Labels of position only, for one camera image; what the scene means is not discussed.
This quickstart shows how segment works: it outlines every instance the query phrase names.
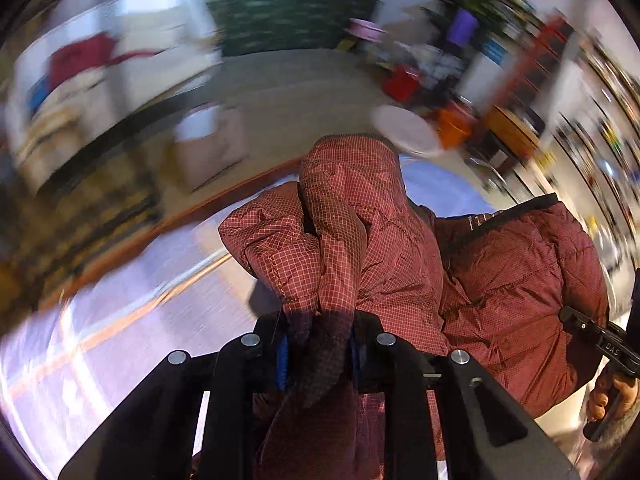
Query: human hand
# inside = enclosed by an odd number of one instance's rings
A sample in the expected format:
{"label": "human hand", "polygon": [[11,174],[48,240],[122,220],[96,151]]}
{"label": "human hand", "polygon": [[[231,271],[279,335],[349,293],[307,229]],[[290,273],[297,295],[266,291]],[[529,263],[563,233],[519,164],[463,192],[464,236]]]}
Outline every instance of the human hand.
{"label": "human hand", "polygon": [[593,422],[604,418],[605,407],[609,402],[609,389],[611,385],[620,391],[620,403],[614,414],[614,418],[622,418],[638,396],[638,380],[626,377],[612,371],[608,365],[596,379],[596,387],[589,394],[587,403],[587,420]]}

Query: wooden bed frame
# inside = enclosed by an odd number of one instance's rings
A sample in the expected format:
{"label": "wooden bed frame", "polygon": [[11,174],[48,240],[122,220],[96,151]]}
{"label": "wooden bed frame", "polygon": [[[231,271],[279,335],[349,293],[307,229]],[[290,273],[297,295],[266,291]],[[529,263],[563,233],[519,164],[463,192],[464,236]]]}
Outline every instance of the wooden bed frame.
{"label": "wooden bed frame", "polygon": [[38,310],[45,310],[59,302],[66,300],[78,292],[81,288],[91,283],[95,283],[108,272],[123,266],[135,257],[160,235],[169,233],[185,225],[194,222],[203,222],[221,209],[232,205],[239,200],[250,197],[279,179],[290,174],[298,174],[302,156],[292,158],[279,166],[259,173],[252,178],[244,180],[223,192],[213,195],[199,204],[165,220],[151,231],[142,233],[123,247],[108,253],[105,257],[98,259],[88,266],[84,272],[71,283],[60,287],[55,293],[40,302]]}

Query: green patterned panel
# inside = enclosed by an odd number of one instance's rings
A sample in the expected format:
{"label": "green patterned panel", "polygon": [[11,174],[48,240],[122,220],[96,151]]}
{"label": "green patterned panel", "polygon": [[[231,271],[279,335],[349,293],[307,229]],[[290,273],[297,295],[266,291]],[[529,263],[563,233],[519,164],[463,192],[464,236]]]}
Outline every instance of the green patterned panel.
{"label": "green patterned panel", "polygon": [[375,0],[214,0],[209,10],[224,33],[223,55],[335,48],[351,18],[368,20]]}

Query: red pillow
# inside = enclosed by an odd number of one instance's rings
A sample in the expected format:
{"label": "red pillow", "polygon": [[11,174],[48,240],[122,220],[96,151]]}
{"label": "red pillow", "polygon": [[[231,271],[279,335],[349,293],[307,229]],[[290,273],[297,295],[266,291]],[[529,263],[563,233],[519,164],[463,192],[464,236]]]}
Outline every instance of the red pillow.
{"label": "red pillow", "polygon": [[105,66],[109,62],[116,41],[106,32],[86,40],[70,43],[51,55],[49,69],[50,90],[89,68]]}

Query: red jacket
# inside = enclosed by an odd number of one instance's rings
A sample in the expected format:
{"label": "red jacket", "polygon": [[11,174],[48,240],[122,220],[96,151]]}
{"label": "red jacket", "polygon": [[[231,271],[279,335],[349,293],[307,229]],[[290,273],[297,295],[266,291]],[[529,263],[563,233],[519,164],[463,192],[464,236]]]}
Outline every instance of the red jacket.
{"label": "red jacket", "polygon": [[420,351],[467,350],[532,416],[600,362],[558,319],[568,304],[604,325],[608,305],[594,245],[555,195],[493,217],[436,218],[407,199],[386,141],[326,137],[299,184],[265,191],[220,234],[280,296],[304,362],[258,457],[260,478],[380,474],[382,399],[358,398],[339,379],[356,308]]}

